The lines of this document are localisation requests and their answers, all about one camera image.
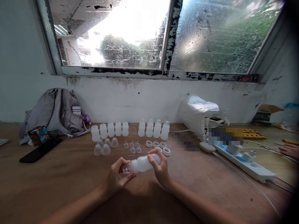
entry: window frame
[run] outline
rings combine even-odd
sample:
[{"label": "window frame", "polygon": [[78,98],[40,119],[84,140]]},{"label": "window frame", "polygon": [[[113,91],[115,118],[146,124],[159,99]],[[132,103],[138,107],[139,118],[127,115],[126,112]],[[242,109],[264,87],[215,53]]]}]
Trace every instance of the window frame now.
[{"label": "window frame", "polygon": [[58,41],[54,31],[49,1],[36,0],[36,5],[47,40],[45,44],[48,45],[50,50],[49,58],[52,60],[53,75],[266,83],[270,78],[267,71],[288,35],[287,28],[284,26],[287,16],[283,8],[262,43],[247,74],[171,71],[170,64],[175,48],[176,30],[178,28],[183,0],[170,0],[161,53],[161,58],[164,58],[164,60],[161,60],[160,69],[63,66],[58,50]]}]

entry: human hand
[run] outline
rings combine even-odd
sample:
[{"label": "human hand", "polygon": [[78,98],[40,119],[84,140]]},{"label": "human hand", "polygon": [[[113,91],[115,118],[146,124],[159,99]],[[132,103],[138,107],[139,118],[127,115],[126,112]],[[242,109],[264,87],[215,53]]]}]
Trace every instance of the human hand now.
[{"label": "human hand", "polygon": [[104,191],[109,196],[114,195],[117,191],[122,189],[130,180],[136,177],[136,174],[131,173],[124,178],[119,176],[122,173],[122,168],[124,165],[128,164],[130,160],[125,160],[123,157],[120,157],[110,169],[108,177],[104,183]]},{"label": "human hand", "polygon": [[299,161],[299,146],[293,144],[284,144],[283,147],[278,147],[280,152],[288,157]]},{"label": "human hand", "polygon": [[[151,156],[152,153],[156,153],[161,158],[161,164],[158,165],[155,159]],[[151,165],[155,170],[155,175],[159,183],[164,187],[167,188],[170,182],[170,177],[168,174],[168,167],[167,167],[167,158],[163,155],[159,148],[154,148],[148,152],[147,158]]]}]

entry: power outlet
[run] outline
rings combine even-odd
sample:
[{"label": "power outlet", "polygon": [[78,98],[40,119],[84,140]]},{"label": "power outlet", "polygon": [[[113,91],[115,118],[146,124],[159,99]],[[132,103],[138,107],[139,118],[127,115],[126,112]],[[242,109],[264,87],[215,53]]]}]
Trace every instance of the power outlet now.
[{"label": "power outlet", "polygon": [[214,145],[216,151],[220,154],[224,155],[238,167],[240,167],[244,172],[252,176],[254,179],[265,183],[268,180],[273,180],[276,175],[261,165],[257,164],[253,161],[246,161],[243,159],[242,154],[238,153],[237,155],[233,155],[231,152],[227,151],[227,145]]}]

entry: black smartphone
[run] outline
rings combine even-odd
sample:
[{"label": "black smartphone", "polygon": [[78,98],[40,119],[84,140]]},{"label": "black smartphone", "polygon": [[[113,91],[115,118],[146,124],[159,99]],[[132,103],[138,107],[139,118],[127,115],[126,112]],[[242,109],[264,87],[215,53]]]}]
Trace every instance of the black smartphone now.
[{"label": "black smartphone", "polygon": [[28,153],[26,156],[21,158],[19,161],[24,163],[34,163],[42,158],[45,154],[47,154],[52,148],[57,146],[62,139],[60,138],[52,138],[46,141],[41,146],[37,147],[32,152]]}]

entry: white wall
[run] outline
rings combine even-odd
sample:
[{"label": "white wall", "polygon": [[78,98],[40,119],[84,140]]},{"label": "white wall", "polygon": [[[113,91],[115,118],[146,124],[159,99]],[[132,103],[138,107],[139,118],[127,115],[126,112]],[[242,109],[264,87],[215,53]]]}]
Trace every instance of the white wall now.
[{"label": "white wall", "polygon": [[31,0],[0,3],[0,121],[23,121],[25,110],[32,109],[38,98],[54,87],[74,90],[94,122],[159,118],[179,123],[178,106],[187,94],[215,102],[220,108],[228,107],[233,123],[250,122],[263,99],[283,106],[296,98],[298,82],[292,80],[297,71],[294,58],[288,54],[274,63],[270,80],[282,77],[264,88],[249,83],[52,76],[32,5]]}]

